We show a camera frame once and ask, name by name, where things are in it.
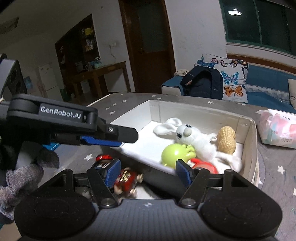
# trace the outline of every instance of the refrigerator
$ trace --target refrigerator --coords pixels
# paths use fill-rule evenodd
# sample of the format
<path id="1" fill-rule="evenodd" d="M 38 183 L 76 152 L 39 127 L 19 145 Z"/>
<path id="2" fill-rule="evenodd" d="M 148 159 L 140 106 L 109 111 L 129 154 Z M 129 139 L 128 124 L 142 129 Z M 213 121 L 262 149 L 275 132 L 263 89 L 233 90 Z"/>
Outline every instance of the refrigerator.
<path id="1" fill-rule="evenodd" d="M 52 65 L 49 63 L 36 68 L 36 74 L 38 78 L 37 85 L 41 96 L 48 99 L 63 101 Z"/>

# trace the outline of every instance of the pink tissue package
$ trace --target pink tissue package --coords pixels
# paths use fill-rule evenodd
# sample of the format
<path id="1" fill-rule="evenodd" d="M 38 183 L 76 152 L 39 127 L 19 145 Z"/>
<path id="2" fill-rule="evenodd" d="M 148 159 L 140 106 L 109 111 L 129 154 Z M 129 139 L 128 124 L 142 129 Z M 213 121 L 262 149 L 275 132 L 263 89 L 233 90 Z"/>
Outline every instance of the pink tissue package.
<path id="1" fill-rule="evenodd" d="M 264 144 L 296 148 L 296 115 L 279 110 L 259 110 L 258 131 Z"/>

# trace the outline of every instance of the sofa armrest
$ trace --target sofa armrest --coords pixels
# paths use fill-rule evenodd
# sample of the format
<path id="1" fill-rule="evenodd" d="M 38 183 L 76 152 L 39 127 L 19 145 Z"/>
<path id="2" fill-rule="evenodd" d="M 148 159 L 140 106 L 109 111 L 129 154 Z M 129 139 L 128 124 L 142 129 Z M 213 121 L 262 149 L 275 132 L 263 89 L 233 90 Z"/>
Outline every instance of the sofa armrest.
<path id="1" fill-rule="evenodd" d="M 162 94 L 184 95 L 184 89 L 180 85 L 182 79 L 182 76 L 175 76 L 169 79 L 168 81 L 164 82 L 161 86 Z"/>

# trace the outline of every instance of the sofa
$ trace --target sofa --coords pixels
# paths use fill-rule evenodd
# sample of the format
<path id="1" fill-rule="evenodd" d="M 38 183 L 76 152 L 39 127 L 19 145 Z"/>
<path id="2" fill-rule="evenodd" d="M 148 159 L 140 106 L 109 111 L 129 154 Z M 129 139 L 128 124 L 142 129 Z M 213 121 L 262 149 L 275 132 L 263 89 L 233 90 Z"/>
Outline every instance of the sofa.
<path id="1" fill-rule="evenodd" d="M 244 84 L 247 103 L 269 109 L 295 113 L 290 103 L 288 79 L 296 75 L 257 64 L 249 64 L 248 75 Z M 184 95 L 180 85 L 182 76 L 175 76 L 162 84 L 162 94 Z"/>

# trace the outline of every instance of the green toy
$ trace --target green toy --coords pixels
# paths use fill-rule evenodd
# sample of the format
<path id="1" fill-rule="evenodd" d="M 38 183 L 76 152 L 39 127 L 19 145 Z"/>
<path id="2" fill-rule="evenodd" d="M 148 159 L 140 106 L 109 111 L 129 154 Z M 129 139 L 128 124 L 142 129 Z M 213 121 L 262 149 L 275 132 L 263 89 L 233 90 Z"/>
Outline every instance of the green toy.
<path id="1" fill-rule="evenodd" d="M 182 159 L 188 162 L 190 159 L 196 157 L 195 150 L 191 145 L 181 145 L 178 143 L 168 145 L 161 154 L 161 161 L 164 166 L 176 168 L 176 161 Z"/>

